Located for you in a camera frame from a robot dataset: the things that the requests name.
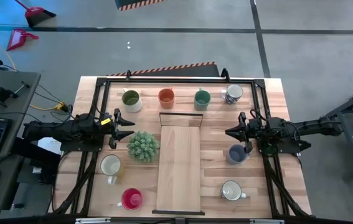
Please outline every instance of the desk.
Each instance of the desk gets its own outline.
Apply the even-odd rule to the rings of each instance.
[[[10,98],[6,100],[7,108],[0,105],[0,113],[5,112],[27,112],[29,103],[34,96],[40,79],[40,74],[31,72],[7,72],[0,71],[0,87],[16,91],[21,86],[21,81],[28,83],[31,87],[25,88],[19,92],[19,98]],[[23,114],[4,114],[2,118],[12,119],[12,124],[7,131],[6,139],[2,145],[0,157],[9,154],[13,145],[14,139],[17,136],[22,120]],[[9,194],[13,190],[16,183],[19,164],[22,161],[21,156],[12,155],[0,164],[0,212],[8,199]]]
[[[95,89],[96,77],[82,77],[74,104],[74,114],[86,113],[90,109]],[[283,87],[280,79],[265,79],[271,115],[289,119]],[[176,104],[172,112],[189,112],[193,107],[192,90],[203,87],[211,94],[211,104],[204,112],[204,120],[200,129],[200,171],[201,171],[201,209],[205,216],[201,218],[270,218],[270,205],[266,189],[263,161],[258,153],[255,141],[250,157],[239,165],[229,165],[225,162],[224,151],[238,142],[226,136],[224,131],[237,125],[237,117],[241,111],[250,118],[249,110],[253,108],[252,93],[249,86],[244,86],[244,96],[236,106],[225,105],[220,97],[220,90],[227,84],[157,84],[155,88],[149,83],[144,85],[127,83],[112,83],[106,112],[112,113],[120,108],[124,119],[136,122],[135,126],[122,127],[124,130],[148,131],[160,141],[161,125],[157,93],[161,88],[172,85],[176,92]],[[139,113],[129,114],[121,105],[122,88],[138,91],[142,96],[143,108]],[[126,145],[130,136],[118,143],[116,150],[108,146],[105,138],[103,150],[99,153],[96,165],[96,175],[90,201],[89,217],[173,217],[172,215],[152,214],[156,208],[156,192],[158,183],[158,156],[151,164],[140,164],[128,157]],[[116,185],[107,185],[107,176],[100,171],[101,160],[116,154],[125,166],[124,176]],[[62,161],[56,185],[56,207],[70,193],[77,179],[80,162],[80,152],[72,152]],[[299,162],[289,154],[280,154],[281,168],[286,188],[301,208],[310,213],[308,196]],[[237,181],[248,198],[229,202],[220,196],[220,187],[227,180]],[[136,187],[143,193],[143,204],[134,211],[119,208],[116,204],[121,199],[122,192]],[[82,206],[85,189],[82,190],[79,205]],[[280,196],[276,194],[278,208],[281,211]]]

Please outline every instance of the succulent plant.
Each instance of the succulent plant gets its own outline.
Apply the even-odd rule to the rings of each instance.
[[[152,162],[158,152],[159,144],[152,134],[138,131],[126,147],[129,149],[131,158],[140,162]]]

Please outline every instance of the black and orange striped tape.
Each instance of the black and orange striped tape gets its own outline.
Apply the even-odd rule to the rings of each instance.
[[[129,10],[129,9],[134,9],[137,7],[142,7],[142,6],[147,6],[150,4],[155,4],[155,3],[160,3],[166,0],[146,0],[143,2],[137,2],[137,3],[133,3],[133,4],[129,4],[129,5],[125,5],[119,8],[120,11],[125,11],[125,10]]]
[[[145,73],[161,72],[161,71],[181,69],[181,68],[192,68],[192,67],[199,67],[199,66],[206,66],[206,65],[215,65],[215,62],[202,62],[202,63],[193,63],[190,65],[176,65],[176,66],[163,67],[163,68],[157,68],[157,69],[154,68],[154,69],[140,70],[140,71],[132,72],[132,75],[140,75],[140,74],[145,74]],[[126,75],[126,72],[114,73],[114,74],[107,75],[107,76],[123,76],[123,75]]]

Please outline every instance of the concrete floor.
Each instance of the concrete floor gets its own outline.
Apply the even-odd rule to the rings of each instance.
[[[9,54],[17,69],[40,72],[40,84],[69,103],[75,99],[80,76],[127,69],[215,61],[219,68],[228,68],[233,77],[261,78],[261,45],[265,46],[270,76],[282,79],[292,121],[318,118],[353,95],[353,35],[263,34],[263,42],[258,42],[249,0],[168,0],[123,12],[116,9],[112,0],[24,2],[57,13],[55,19],[42,27],[211,29],[167,33],[149,29],[32,32],[40,39]],[[352,0],[256,0],[256,4],[262,29],[353,32]],[[26,26],[23,14],[23,8],[15,2],[0,0],[2,29]],[[10,33],[0,31],[3,47]],[[0,58],[10,65],[1,50]],[[52,106],[38,96],[32,103]],[[55,121],[45,112],[29,113],[44,121]],[[302,155],[313,214],[353,221],[353,182],[341,178],[353,169],[353,153],[345,139],[321,135],[305,139],[313,144]]]

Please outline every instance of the butcher block table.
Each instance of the butcher block table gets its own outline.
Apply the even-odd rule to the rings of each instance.
[[[81,77],[74,103],[73,115],[88,113],[97,77]],[[272,116],[289,120],[288,109],[281,80],[265,79],[266,91]],[[162,109],[158,102],[158,92],[163,88],[173,87],[175,105],[171,110]],[[111,83],[106,112],[113,114],[119,108],[122,117],[135,122],[135,126],[121,127],[122,130],[147,131],[154,134],[161,142],[160,112],[202,113],[204,118],[200,127],[200,207],[204,216],[200,218],[271,218],[270,204],[263,169],[262,156],[259,154],[255,140],[252,141],[253,151],[241,164],[230,165],[225,161],[225,152],[233,144],[241,144],[236,139],[227,136],[225,130],[238,124],[238,115],[245,112],[247,118],[252,118],[249,111],[253,108],[253,98],[250,85],[241,84],[243,96],[236,105],[226,105],[220,96],[220,91],[228,84],[204,83]],[[127,113],[121,101],[123,88],[136,90],[143,101],[140,112]],[[207,111],[194,110],[194,94],[203,88],[211,95]],[[260,91],[258,99],[262,108]],[[153,163],[142,164],[129,158],[126,147],[131,136],[118,142],[117,149],[108,146],[109,137],[105,138],[103,150],[99,153],[95,178],[90,200],[89,217],[175,217],[175,215],[152,214],[156,209],[159,154]],[[110,154],[121,159],[124,168],[123,175],[115,185],[107,184],[107,176],[100,170],[101,160]],[[65,156],[59,167],[55,186],[55,208],[65,200],[75,185],[81,152],[71,152]],[[281,170],[287,190],[299,206],[311,213],[308,196],[304,184],[302,170],[297,158],[290,154],[280,154]],[[228,180],[238,182],[247,198],[230,202],[221,197],[220,188]],[[142,192],[143,204],[137,210],[126,210],[117,207],[121,194],[128,188],[137,188]],[[275,191],[278,210],[281,210],[280,195]],[[81,191],[80,209],[83,205],[85,189]]]

